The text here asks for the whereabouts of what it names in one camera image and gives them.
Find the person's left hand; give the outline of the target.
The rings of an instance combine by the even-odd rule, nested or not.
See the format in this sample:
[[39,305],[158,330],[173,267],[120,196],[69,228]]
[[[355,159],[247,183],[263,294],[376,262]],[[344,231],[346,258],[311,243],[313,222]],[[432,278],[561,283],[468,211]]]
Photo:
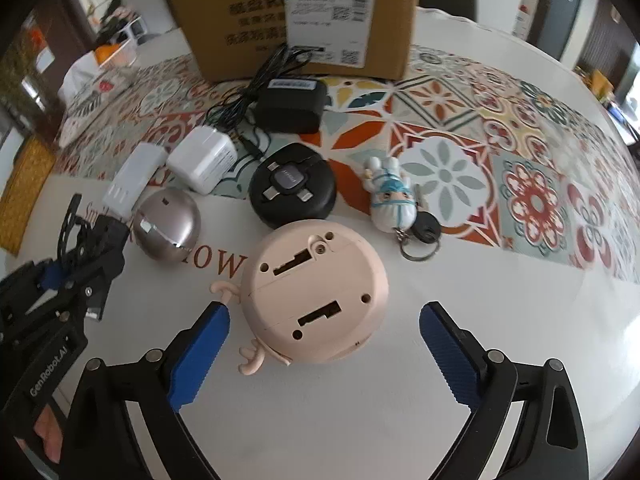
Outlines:
[[43,444],[44,455],[52,463],[58,464],[63,445],[63,433],[49,404],[44,407],[36,420],[34,431]]

